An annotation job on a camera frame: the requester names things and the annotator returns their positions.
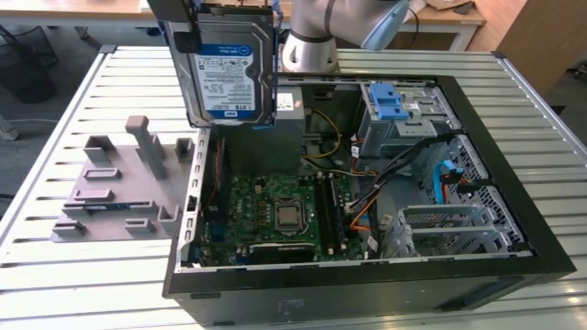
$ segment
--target hard drive label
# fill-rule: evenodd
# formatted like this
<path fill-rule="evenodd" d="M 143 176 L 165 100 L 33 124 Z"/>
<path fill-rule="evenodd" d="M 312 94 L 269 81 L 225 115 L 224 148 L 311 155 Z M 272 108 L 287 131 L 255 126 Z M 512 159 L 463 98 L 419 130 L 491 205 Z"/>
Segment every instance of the hard drive label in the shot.
<path fill-rule="evenodd" d="M 193 56 L 208 113 L 219 119 L 251 117 L 255 111 L 255 86 L 247 76 L 247 68 L 253 63 L 252 47 L 204 44 Z"/>
<path fill-rule="evenodd" d="M 277 111 L 293 111 L 293 94 L 279 93 L 277 94 Z"/>

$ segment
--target yellow wire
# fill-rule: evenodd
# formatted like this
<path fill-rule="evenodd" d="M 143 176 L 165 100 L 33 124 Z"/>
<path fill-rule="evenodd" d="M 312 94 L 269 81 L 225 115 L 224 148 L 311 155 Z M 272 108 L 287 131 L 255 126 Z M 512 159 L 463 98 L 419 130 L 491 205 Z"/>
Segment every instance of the yellow wire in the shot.
<path fill-rule="evenodd" d="M 339 127 L 336 127 L 333 121 L 327 117 L 327 115 L 324 115 L 324 113 L 321 111 L 312 109 L 312 112 L 316 112 L 327 120 L 328 124 L 332 126 L 333 130 L 336 131 L 336 139 L 337 139 L 337 141 L 336 141 L 336 146 L 327 153 L 320 153 L 317 155 L 303 155 L 301 156 L 301 158 L 309 158 L 309 159 L 328 157 L 329 155 L 332 155 L 339 150 L 340 144 L 341 144 Z"/>

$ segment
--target ram slot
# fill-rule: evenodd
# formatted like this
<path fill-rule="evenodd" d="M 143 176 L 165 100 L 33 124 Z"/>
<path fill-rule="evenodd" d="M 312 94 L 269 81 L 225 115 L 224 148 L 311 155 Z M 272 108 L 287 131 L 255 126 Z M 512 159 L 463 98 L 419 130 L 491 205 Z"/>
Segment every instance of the ram slot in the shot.
<path fill-rule="evenodd" d="M 329 178 L 329 189 L 332 191 L 332 202 L 333 202 L 333 221 L 336 224 L 336 231 L 337 231 L 337 239 L 340 243 L 340 250 L 347 249 L 345 245 L 345 227 L 341 222 L 341 206 L 337 198 L 337 190 L 336 190 L 336 184 L 335 181 Z"/>
<path fill-rule="evenodd" d="M 339 229 L 336 225 L 336 195 L 333 194 L 332 179 L 316 177 L 313 180 L 315 210 L 319 216 L 320 245 L 324 254 L 340 251 Z"/>

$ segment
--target slotted metal table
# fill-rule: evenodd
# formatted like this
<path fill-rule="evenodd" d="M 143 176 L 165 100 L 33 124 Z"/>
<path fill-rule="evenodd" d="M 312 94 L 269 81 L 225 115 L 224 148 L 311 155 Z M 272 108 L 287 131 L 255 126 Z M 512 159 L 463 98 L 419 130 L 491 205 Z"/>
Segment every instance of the slotted metal table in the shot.
<path fill-rule="evenodd" d="M 577 271 L 475 311 L 340 319 L 269 329 L 584 329 L 585 147 L 509 62 L 488 53 L 360 50 L 341 50 L 339 61 L 343 72 L 456 77 Z M 169 240 L 56 244 L 48 239 L 86 159 L 81 146 L 88 135 L 108 134 L 115 144 L 133 143 L 124 123 L 139 114 L 149 117 L 149 131 L 159 134 L 161 143 L 199 134 L 187 124 L 164 47 L 117 47 L 98 54 L 0 221 L 2 329 L 199 328 L 175 301 L 161 298 Z"/>

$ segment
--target cpu socket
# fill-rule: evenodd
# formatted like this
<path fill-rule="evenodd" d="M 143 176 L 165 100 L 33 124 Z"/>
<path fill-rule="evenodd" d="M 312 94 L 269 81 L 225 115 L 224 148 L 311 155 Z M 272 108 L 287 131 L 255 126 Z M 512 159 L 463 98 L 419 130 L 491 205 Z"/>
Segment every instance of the cpu socket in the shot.
<path fill-rule="evenodd" d="M 304 229 L 304 205 L 293 198 L 275 199 L 275 230 L 289 236 Z"/>

